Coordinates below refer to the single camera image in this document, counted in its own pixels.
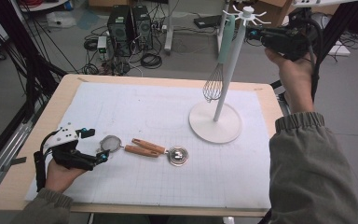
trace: grid paper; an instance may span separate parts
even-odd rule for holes
[[[257,96],[229,91],[226,104],[241,115],[240,136],[223,145],[208,143],[191,130],[192,106],[204,101],[202,89],[82,83],[62,118],[75,129],[95,129],[77,149],[95,155],[99,142],[116,135],[159,146],[182,146],[189,159],[181,167],[166,155],[147,158],[124,151],[80,176],[65,194],[80,203],[111,203],[231,208],[269,208],[269,137]],[[35,182],[26,200],[32,200]]]

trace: gray sleeve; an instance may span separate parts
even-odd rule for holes
[[[72,199],[48,189],[41,189],[33,201],[17,214],[10,224],[69,223]]]
[[[358,223],[351,167],[318,113],[275,123],[269,143],[272,222]]]

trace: computer tower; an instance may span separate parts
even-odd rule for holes
[[[152,49],[153,37],[151,32],[151,20],[146,6],[132,7],[135,38],[139,50]]]
[[[114,5],[107,22],[115,56],[130,57],[133,41],[131,8],[127,5]]]

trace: white hook rack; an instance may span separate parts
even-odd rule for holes
[[[237,64],[238,57],[241,52],[241,46],[243,39],[246,35],[246,26],[251,21],[256,25],[255,21],[266,24],[270,22],[264,22],[257,17],[263,16],[266,12],[259,15],[255,15],[255,10],[252,7],[244,7],[242,11],[237,10],[235,6],[234,10],[237,13],[228,13],[225,10],[223,12],[226,15],[236,16],[235,20],[243,20],[235,38],[235,43],[232,50],[232,56],[228,62],[227,71],[223,78],[222,93],[217,105],[215,103],[203,102],[195,105],[190,112],[189,122],[193,131],[201,138],[213,142],[213,143],[228,143],[236,139],[241,134],[242,121],[241,116],[237,113],[234,107],[225,104],[225,99],[228,91],[228,86],[231,82],[234,74],[234,69]]]
[[[258,21],[262,24],[271,24],[270,21],[261,21],[257,17],[262,17],[267,14],[267,12],[263,12],[261,14],[254,14],[255,10],[252,7],[244,7],[242,11],[237,10],[235,6],[232,6],[235,11],[238,13],[228,13],[225,10],[223,12],[227,15],[237,16],[235,20],[243,20],[243,25],[247,25],[248,21],[251,21],[254,25],[258,25],[255,21]]]

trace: power strip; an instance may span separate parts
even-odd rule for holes
[[[342,45],[341,42],[337,41],[335,46],[333,46],[330,51],[328,52],[331,56],[346,56],[349,57],[351,52]]]
[[[98,37],[97,50],[100,55],[101,61],[105,62],[105,61],[109,60],[109,50],[107,48],[107,37],[106,36]]]

